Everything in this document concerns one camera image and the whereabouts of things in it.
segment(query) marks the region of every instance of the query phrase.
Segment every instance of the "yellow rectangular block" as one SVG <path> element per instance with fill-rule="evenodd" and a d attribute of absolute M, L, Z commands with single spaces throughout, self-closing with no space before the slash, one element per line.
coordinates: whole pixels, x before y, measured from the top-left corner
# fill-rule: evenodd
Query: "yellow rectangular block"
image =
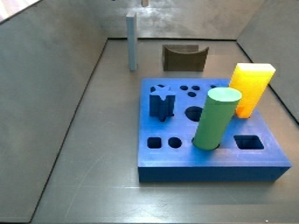
<path fill-rule="evenodd" d="M 241 93 L 236 108 L 238 118 L 249 118 L 274 71 L 269 64 L 237 63 L 228 86 Z"/>

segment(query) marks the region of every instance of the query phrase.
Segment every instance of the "green cylinder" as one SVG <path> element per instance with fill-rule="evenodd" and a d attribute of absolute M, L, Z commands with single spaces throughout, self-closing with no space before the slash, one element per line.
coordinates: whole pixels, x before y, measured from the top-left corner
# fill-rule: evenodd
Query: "green cylinder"
<path fill-rule="evenodd" d="M 213 150 L 234 114 L 241 93 L 230 87 L 214 87 L 209 90 L 194 137 L 193 145 L 202 150 Z"/>

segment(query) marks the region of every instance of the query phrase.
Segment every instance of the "circular hole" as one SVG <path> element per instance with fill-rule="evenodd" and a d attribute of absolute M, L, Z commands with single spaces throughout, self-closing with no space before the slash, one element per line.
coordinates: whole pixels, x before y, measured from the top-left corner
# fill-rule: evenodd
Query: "circular hole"
<path fill-rule="evenodd" d="M 188 93 L 188 96 L 189 96 L 189 97 L 194 97 L 196 94 L 194 94 L 193 92 L 189 92 L 189 93 Z"/>
<path fill-rule="evenodd" d="M 181 89 L 181 90 L 186 90 L 188 87 L 186 87 L 186 86 L 180 86 L 180 89 Z"/>
<path fill-rule="evenodd" d="M 168 144 L 172 148 L 177 149 L 182 145 L 182 141 L 178 137 L 170 137 L 168 140 Z"/>
<path fill-rule="evenodd" d="M 198 86 L 192 86 L 190 89 L 194 90 L 194 91 L 198 91 L 200 87 Z"/>
<path fill-rule="evenodd" d="M 189 120 L 197 122 L 201 118 L 201 108 L 196 106 L 188 107 L 184 111 L 184 114 Z"/>

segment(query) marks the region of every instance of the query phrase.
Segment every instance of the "table surface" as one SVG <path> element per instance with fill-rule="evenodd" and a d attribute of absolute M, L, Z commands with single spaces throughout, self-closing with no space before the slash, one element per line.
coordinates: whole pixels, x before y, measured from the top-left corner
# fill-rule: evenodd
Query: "table surface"
<path fill-rule="evenodd" d="M 169 44 L 209 47 L 202 72 L 162 71 Z M 293 165 L 276 182 L 137 182 L 140 80 L 228 78 L 248 62 L 233 41 L 140 40 L 137 53 L 129 72 L 126 42 L 106 42 L 31 223 L 299 222 L 299 130 L 269 88 L 257 109 Z"/>

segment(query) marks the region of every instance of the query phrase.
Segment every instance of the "blue block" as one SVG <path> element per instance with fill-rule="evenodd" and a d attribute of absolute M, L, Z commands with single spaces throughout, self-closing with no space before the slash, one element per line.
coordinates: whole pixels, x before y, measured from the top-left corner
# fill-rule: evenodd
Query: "blue block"
<path fill-rule="evenodd" d="M 173 116 L 174 93 L 169 86 L 153 86 L 149 94 L 149 116 L 157 116 L 164 122 L 166 116 Z"/>
<path fill-rule="evenodd" d="M 192 145 L 206 92 L 226 87 L 226 79 L 142 79 L 140 96 L 137 172 L 140 182 L 274 181 L 290 163 L 253 111 L 232 117 L 216 150 Z M 173 116 L 149 116 L 149 94 L 156 85 L 174 92 Z"/>

